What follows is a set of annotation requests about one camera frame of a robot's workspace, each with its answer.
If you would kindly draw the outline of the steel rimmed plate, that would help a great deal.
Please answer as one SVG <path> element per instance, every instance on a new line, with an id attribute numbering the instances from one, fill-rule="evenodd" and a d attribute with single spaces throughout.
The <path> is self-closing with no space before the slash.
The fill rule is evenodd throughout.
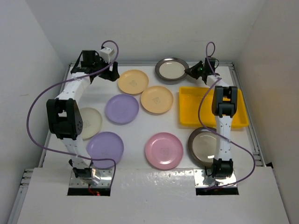
<path id="1" fill-rule="evenodd" d="M 155 66 L 156 75 L 167 81 L 178 81 L 186 77 L 189 68 L 187 62 L 180 58 L 171 57 L 160 60 Z"/>
<path id="2" fill-rule="evenodd" d="M 189 136 L 187 147 L 194 163 L 211 168 L 216 151 L 217 135 L 207 128 L 195 129 Z"/>

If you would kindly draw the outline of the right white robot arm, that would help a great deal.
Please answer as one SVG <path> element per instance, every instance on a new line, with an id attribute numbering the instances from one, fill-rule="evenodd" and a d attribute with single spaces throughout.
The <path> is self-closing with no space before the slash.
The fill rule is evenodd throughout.
<path id="1" fill-rule="evenodd" d="M 205 61 L 185 70 L 195 79 L 201 78 L 206 85 L 214 89 L 212 114 L 216 120 L 216 151 L 210 171 L 205 171 L 205 181 L 211 187 L 219 187 L 220 180 L 226 180 L 233 174 L 231 155 L 231 128 L 237 111 L 238 88 L 222 81 L 215 73 L 216 59 L 207 56 Z"/>

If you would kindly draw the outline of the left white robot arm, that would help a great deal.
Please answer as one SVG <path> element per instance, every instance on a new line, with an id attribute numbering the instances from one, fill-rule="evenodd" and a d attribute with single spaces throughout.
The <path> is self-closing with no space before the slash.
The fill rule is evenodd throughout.
<path id="1" fill-rule="evenodd" d="M 84 146 L 81 135 L 84 122 L 78 102 L 96 77 L 113 82 L 120 77 L 118 63 L 111 61 L 113 54 L 114 49 L 109 47 L 102 47 L 99 52 L 83 50 L 71 70 L 72 80 L 55 99 L 46 103 L 50 132 L 63 142 L 71 154 L 69 163 L 75 177 L 89 186 L 98 185 L 100 175 Z"/>

